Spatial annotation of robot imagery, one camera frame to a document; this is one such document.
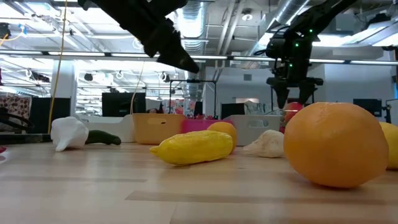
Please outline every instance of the yellow lemon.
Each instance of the yellow lemon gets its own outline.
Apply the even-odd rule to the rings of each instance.
[[[189,165],[222,159],[231,153],[232,138],[218,131],[193,131],[164,140],[150,152],[169,164]]]
[[[398,169],[398,126],[390,123],[380,122],[389,148],[387,169]]]

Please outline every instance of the green cucumber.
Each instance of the green cucumber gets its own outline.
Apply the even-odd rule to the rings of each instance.
[[[107,133],[105,131],[92,130],[88,132],[88,138],[86,140],[86,144],[93,143],[103,143],[103,144],[115,144],[120,145],[122,142],[119,137],[114,136],[113,134]]]

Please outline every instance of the black robotic arm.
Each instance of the black robotic arm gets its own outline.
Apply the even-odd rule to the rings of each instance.
[[[274,78],[268,78],[267,83],[273,87],[277,95],[278,107],[283,108],[289,95],[289,87],[300,88],[299,103],[304,104],[316,90],[317,85],[323,85],[320,78],[307,77],[310,66],[312,42],[320,41],[318,34],[322,32],[337,14],[352,5],[356,0],[327,0],[313,6],[296,17],[287,30],[280,34],[276,32],[270,39],[265,50],[255,53],[266,53],[275,59],[272,69]]]
[[[199,72],[198,65],[181,46],[181,35],[173,22],[165,16],[184,7],[188,0],[78,0],[87,10],[91,2],[111,16],[119,25],[137,37],[144,46],[144,52],[153,57],[160,54],[158,62]]]

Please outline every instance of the orange bin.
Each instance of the orange bin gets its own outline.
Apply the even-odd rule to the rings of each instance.
[[[133,114],[134,132],[139,144],[160,144],[176,134],[181,133],[181,125],[185,120],[180,114]]]

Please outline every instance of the wooden tabletop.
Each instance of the wooden tabletop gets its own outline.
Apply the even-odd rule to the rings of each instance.
[[[246,156],[175,167],[149,146],[9,146],[0,222],[398,223],[398,172],[354,190],[307,182],[285,159]]]

